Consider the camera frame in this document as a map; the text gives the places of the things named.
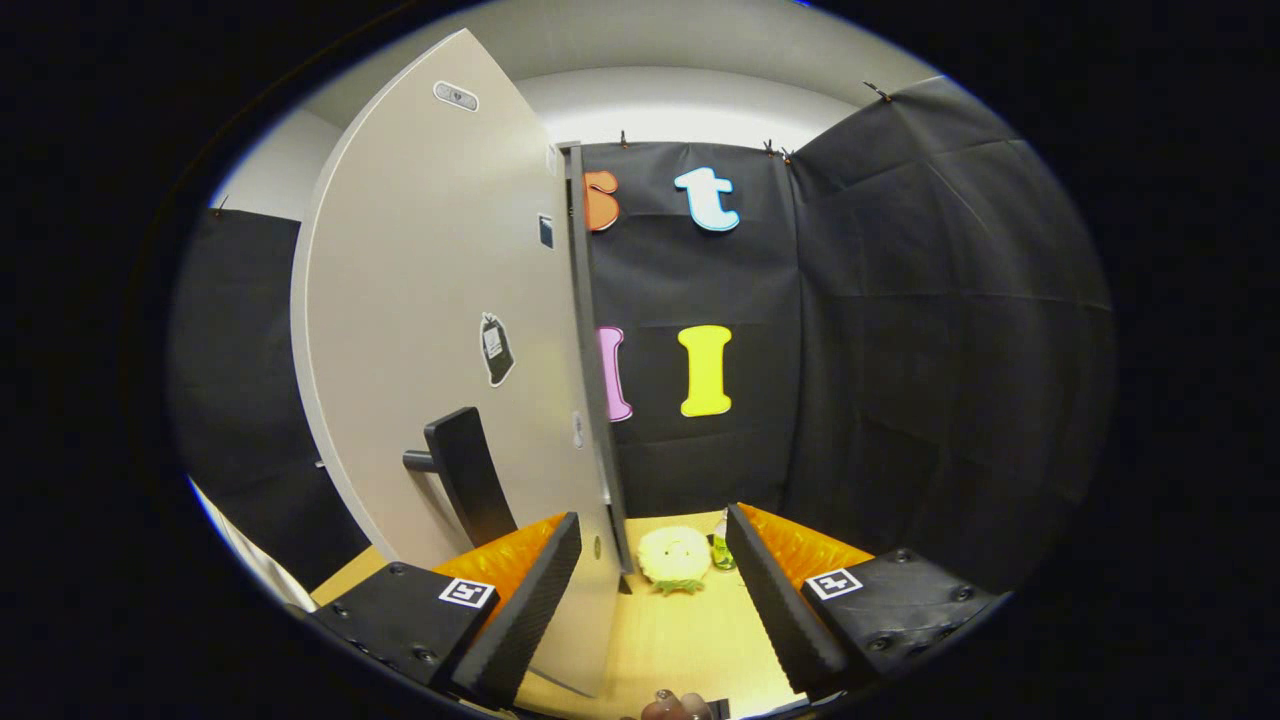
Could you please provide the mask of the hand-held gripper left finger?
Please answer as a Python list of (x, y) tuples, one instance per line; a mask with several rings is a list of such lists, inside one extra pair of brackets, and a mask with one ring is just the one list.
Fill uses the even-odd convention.
[(412, 685), (512, 708), (581, 552), (579, 515), (561, 512), (434, 569), (388, 562), (310, 623)]

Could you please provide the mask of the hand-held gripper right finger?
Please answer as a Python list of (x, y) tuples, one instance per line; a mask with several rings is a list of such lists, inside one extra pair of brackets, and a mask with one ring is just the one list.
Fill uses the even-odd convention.
[(1009, 601), (910, 548), (870, 555), (746, 503), (726, 542), (791, 688), (865, 694), (940, 657)]

